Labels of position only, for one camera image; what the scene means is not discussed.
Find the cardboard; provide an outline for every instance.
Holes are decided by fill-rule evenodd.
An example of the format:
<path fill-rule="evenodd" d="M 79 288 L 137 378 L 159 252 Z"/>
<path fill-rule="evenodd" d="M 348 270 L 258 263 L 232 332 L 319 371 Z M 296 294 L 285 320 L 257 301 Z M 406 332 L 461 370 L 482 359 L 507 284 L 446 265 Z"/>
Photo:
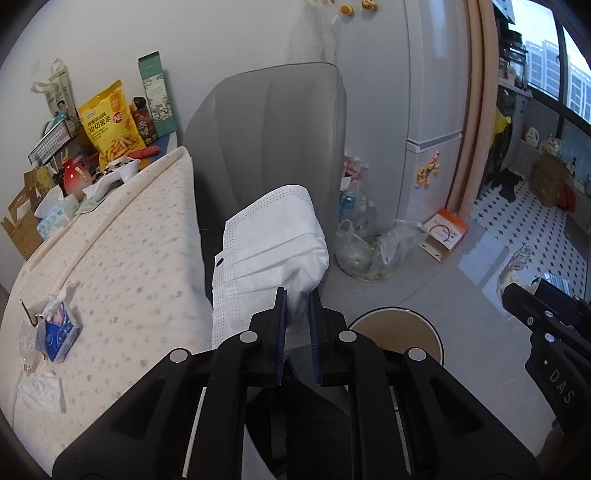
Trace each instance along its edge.
<path fill-rule="evenodd" d="M 425 222 L 423 228 L 429 236 L 421 243 L 421 248 L 439 262 L 452 253 L 468 231 L 464 221 L 443 208 Z"/>
<path fill-rule="evenodd" d="M 530 180 L 530 190 L 545 207 L 553 207 L 569 178 L 566 165 L 553 155 L 543 154 Z"/>
<path fill-rule="evenodd" d="M 24 175 L 25 187 L 18 193 L 16 198 L 8 206 L 8 212 L 12 217 L 12 221 L 6 217 L 2 220 L 4 230 L 12 240 L 12 243 L 20 252 L 25 260 L 27 260 L 33 252 L 43 243 L 43 239 L 39 232 L 37 232 L 38 219 L 34 215 L 39 200 L 37 199 L 37 192 L 35 191 L 36 175 L 35 171 L 26 172 Z M 17 209 L 31 201 L 31 209 L 17 221 Z"/>

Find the yellow snack bag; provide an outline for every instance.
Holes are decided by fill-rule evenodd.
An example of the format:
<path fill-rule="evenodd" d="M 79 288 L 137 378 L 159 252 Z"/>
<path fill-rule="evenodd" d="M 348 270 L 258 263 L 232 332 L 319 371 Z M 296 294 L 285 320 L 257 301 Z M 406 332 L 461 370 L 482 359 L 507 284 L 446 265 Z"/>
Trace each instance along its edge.
<path fill-rule="evenodd" d="M 88 138 L 99 151 L 101 171 L 110 161 L 146 148 L 129 111 L 121 80 L 88 100 L 78 113 Z"/>

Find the green box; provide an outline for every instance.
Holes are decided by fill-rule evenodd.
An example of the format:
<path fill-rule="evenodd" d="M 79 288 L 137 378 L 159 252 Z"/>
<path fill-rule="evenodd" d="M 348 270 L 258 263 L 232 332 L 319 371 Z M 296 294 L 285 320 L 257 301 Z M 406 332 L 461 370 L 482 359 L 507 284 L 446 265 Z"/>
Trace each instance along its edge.
<path fill-rule="evenodd" d="M 160 62 L 160 52 L 155 51 L 138 59 L 138 67 L 158 136 L 163 137 L 176 132 L 177 123 L 174 119 L 170 97 L 164 83 L 164 70 Z"/>

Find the bed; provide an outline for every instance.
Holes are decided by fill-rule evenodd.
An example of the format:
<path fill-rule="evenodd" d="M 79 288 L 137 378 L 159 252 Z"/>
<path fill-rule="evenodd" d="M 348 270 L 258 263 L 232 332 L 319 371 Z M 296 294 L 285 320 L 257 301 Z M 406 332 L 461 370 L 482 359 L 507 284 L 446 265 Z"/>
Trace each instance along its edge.
<path fill-rule="evenodd" d="M 180 147 L 80 215 L 25 263 L 0 326 L 0 408 L 49 474 L 56 457 L 165 354 L 211 348 L 191 158 Z M 82 332 L 62 364 L 63 413 L 22 402 L 18 335 L 33 305 L 66 282 Z"/>

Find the floor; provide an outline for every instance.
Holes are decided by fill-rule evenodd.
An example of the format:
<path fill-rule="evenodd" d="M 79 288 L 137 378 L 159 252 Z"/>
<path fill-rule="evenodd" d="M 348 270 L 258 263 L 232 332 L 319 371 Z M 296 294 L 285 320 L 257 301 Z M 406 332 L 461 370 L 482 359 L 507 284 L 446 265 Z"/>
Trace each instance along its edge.
<path fill-rule="evenodd" d="M 524 365 L 529 330 L 507 313 L 496 296 L 496 279 L 509 249 L 475 221 L 443 263 L 420 248 L 383 282 L 355 280 L 332 264 L 322 294 L 324 307 L 347 323 L 384 306 L 424 315 L 444 346 L 445 368 L 537 454 L 555 416 Z M 535 275 L 525 269 L 527 280 Z"/>
<path fill-rule="evenodd" d="M 567 213 L 543 206 L 525 181 L 515 187 L 512 203 L 500 197 L 500 189 L 485 192 L 470 216 L 511 252 L 523 244 L 533 247 L 529 267 L 534 275 L 550 272 L 567 278 L 571 294 L 585 297 L 587 261 L 564 234 Z"/>

